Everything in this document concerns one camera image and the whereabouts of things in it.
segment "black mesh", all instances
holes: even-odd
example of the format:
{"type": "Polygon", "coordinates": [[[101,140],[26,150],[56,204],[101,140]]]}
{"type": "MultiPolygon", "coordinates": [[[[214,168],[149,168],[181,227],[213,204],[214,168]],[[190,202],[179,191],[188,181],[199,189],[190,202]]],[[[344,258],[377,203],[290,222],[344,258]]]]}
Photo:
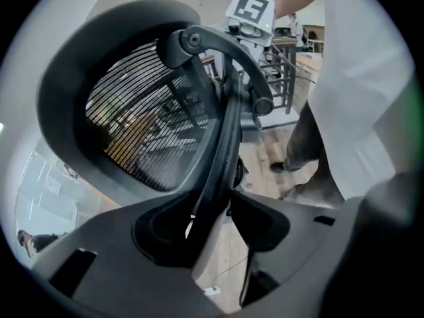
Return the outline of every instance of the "black mesh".
{"type": "Polygon", "coordinates": [[[148,186],[178,187],[208,116],[182,71],[166,68],[156,42],[133,50],[99,80],[86,117],[93,141],[148,186]]]}

